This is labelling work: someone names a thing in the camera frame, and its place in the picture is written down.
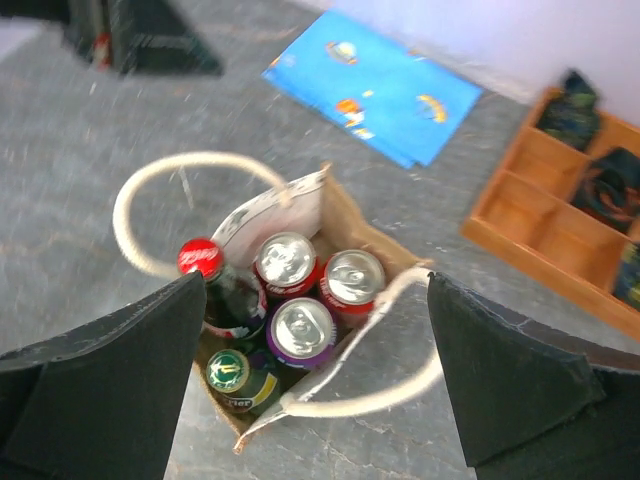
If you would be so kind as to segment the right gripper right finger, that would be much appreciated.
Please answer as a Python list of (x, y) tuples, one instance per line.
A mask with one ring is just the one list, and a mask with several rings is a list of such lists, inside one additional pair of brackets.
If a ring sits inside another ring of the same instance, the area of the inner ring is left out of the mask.
[(539, 323), (442, 273), (427, 301), (477, 478), (638, 478), (638, 355)]

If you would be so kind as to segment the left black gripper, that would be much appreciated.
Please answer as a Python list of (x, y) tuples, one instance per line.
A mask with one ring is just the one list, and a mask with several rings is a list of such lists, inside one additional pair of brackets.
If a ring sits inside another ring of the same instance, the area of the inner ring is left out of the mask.
[(70, 0), (64, 39), (87, 64), (118, 74), (213, 75), (224, 72), (179, 9), (164, 0)]

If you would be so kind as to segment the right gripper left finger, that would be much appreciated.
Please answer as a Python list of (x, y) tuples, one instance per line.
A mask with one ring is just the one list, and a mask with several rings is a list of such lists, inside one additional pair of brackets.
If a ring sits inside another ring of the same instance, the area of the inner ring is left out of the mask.
[(205, 303), (192, 273), (2, 354), (2, 478), (163, 478)]

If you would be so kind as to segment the green glass bottle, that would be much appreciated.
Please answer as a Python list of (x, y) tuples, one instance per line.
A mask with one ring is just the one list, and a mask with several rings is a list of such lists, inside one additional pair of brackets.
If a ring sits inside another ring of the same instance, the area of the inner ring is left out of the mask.
[(261, 415), (281, 395), (275, 359), (262, 347), (237, 344), (218, 351), (209, 359), (205, 376), (234, 413)]

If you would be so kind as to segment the cola bottle red cap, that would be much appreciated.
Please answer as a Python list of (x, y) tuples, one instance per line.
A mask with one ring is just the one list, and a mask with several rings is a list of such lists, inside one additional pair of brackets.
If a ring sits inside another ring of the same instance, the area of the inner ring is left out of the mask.
[(251, 271), (228, 263), (216, 242), (208, 238), (189, 240), (178, 253), (177, 266), (183, 274), (199, 271), (203, 276), (207, 331), (231, 340), (249, 339), (261, 331), (267, 311), (261, 283)]

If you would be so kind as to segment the purple soda can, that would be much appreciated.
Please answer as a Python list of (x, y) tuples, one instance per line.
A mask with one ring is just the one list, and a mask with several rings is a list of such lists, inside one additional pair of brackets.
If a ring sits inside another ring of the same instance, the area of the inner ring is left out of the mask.
[(312, 370), (329, 360), (337, 339), (331, 312), (311, 297), (290, 299), (269, 316), (266, 341), (275, 358), (292, 368)]

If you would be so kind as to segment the red cola can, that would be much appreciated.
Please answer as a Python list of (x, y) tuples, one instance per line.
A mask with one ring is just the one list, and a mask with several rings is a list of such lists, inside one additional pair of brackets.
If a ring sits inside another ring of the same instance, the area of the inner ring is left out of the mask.
[(303, 235), (282, 231), (259, 248), (253, 270), (266, 294), (276, 300), (310, 295), (319, 273), (319, 257)]
[(319, 292), (340, 322), (354, 329), (368, 320), (385, 281), (384, 269), (374, 255), (349, 249), (329, 257), (320, 276)]

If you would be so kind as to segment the brown canvas tote bag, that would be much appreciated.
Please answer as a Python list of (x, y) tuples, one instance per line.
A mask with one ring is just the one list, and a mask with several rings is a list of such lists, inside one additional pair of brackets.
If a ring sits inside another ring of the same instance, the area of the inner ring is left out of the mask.
[(319, 171), (294, 181), (286, 181), (251, 157), (228, 152), (181, 153), (147, 164), (122, 186), (112, 215), (116, 241), (131, 265), (158, 278), (178, 278), (175, 263), (150, 256), (135, 239), (130, 220), (131, 204), (138, 190), (151, 179), (180, 168), (205, 166), (242, 170), (271, 187), (237, 207), (215, 231), (214, 240), (220, 242), (232, 264), (249, 266), (267, 236), (279, 229), (291, 229), (313, 239), (323, 255), (345, 249), (363, 249), (381, 261), (387, 275), (386, 286), (375, 299), (374, 310), (365, 325), (348, 333), (324, 365), (286, 388), (282, 399), (254, 421), (227, 411), (220, 413), (237, 435), (235, 453), (241, 453), (258, 431), (287, 416), (343, 418), (379, 412), (425, 394), (442, 378), (440, 358), (433, 350), (414, 375), (378, 392), (347, 400), (313, 401), (313, 396), (339, 374), (356, 346), (383, 320), (401, 293), (413, 284), (427, 286), (431, 274), (430, 260), (417, 257), (366, 222), (353, 198), (332, 175), (328, 163)]

